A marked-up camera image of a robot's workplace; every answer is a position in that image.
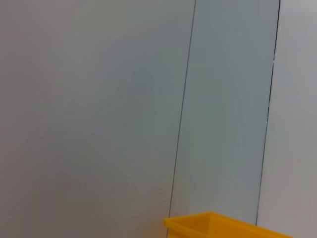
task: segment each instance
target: gray wall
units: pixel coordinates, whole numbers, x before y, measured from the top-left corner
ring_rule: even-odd
[[[259,225],[316,237],[317,2],[283,0],[268,116]]]
[[[197,0],[172,216],[255,223],[278,0]]]
[[[0,3],[1,238],[165,237],[193,7]]]

